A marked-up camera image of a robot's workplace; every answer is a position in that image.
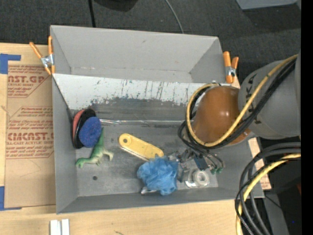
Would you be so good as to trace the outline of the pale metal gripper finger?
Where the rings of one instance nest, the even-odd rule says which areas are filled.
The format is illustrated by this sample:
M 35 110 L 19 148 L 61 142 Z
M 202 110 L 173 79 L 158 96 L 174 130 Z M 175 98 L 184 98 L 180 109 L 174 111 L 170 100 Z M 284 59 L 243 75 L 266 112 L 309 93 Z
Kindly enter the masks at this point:
M 176 152 L 176 153 L 174 153 L 174 158 L 175 158 L 175 160 L 176 160 L 176 162 L 178 162 L 178 163 L 184 163 L 184 162 L 186 162 L 186 160 L 187 160 L 187 153 L 184 151 L 184 152 Z
M 181 173 L 180 173 L 180 176 L 179 176 L 179 181 L 180 182 L 188 181 L 190 168 L 186 164 L 181 164 L 180 168 L 181 168 Z

